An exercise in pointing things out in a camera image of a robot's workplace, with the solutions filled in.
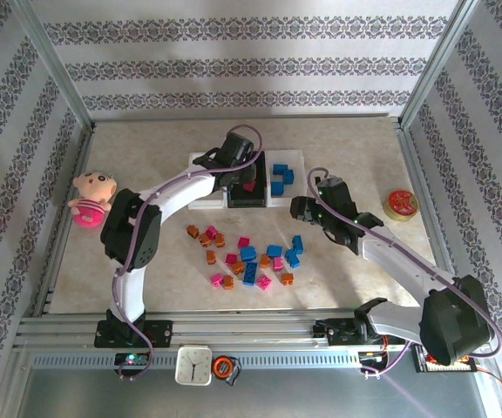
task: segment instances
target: stuffed toy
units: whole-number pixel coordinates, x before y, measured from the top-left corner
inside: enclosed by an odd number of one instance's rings
[[[118,184],[110,176],[101,172],[86,172],[73,179],[78,188],[79,199],[67,204],[71,208],[73,220],[83,228],[94,228],[104,222],[106,212],[112,209],[109,200]]]

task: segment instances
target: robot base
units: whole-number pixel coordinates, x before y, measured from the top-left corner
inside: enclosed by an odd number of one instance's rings
[[[155,348],[168,348],[172,341],[172,322],[170,320],[145,320],[143,313],[133,322]],[[116,318],[112,311],[105,311],[105,320],[98,322],[94,347],[96,348],[146,348],[141,338]]]

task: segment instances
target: gray floor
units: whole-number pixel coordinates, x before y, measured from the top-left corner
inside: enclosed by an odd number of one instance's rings
[[[173,370],[121,382],[113,371],[32,370],[23,418],[479,417],[472,374],[416,374],[411,357],[380,381],[355,369],[248,370],[235,387],[177,385]]]

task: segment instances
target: white clock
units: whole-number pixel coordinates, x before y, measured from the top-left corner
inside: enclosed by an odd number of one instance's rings
[[[207,346],[183,346],[178,350],[175,381],[180,385],[206,386],[212,380],[213,352]]]

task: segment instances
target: pink block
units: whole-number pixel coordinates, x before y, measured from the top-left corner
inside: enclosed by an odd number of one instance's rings
[[[267,276],[264,274],[257,280],[257,286],[260,287],[262,290],[267,290],[272,283],[272,280],[269,279]]]
[[[228,264],[229,266],[233,265],[237,263],[237,254],[228,254],[226,256],[226,264]]]
[[[273,258],[273,270],[275,272],[280,272],[283,268],[284,268],[284,265],[282,264],[282,258],[280,257],[274,257]]]
[[[205,231],[205,234],[208,236],[208,238],[210,239],[214,239],[216,238],[216,234],[218,233],[218,231],[216,230],[215,227],[213,227],[212,225],[210,225],[207,230]]]
[[[237,243],[238,248],[244,248],[246,246],[249,246],[249,242],[251,242],[251,239],[248,237],[240,237],[240,241]]]
[[[246,192],[252,192],[254,189],[254,185],[256,184],[257,182],[254,181],[253,183],[249,183],[248,185],[243,185],[243,190],[245,190]]]
[[[215,274],[210,278],[210,282],[214,287],[219,287],[220,285],[224,284],[224,276],[222,276],[220,273]]]

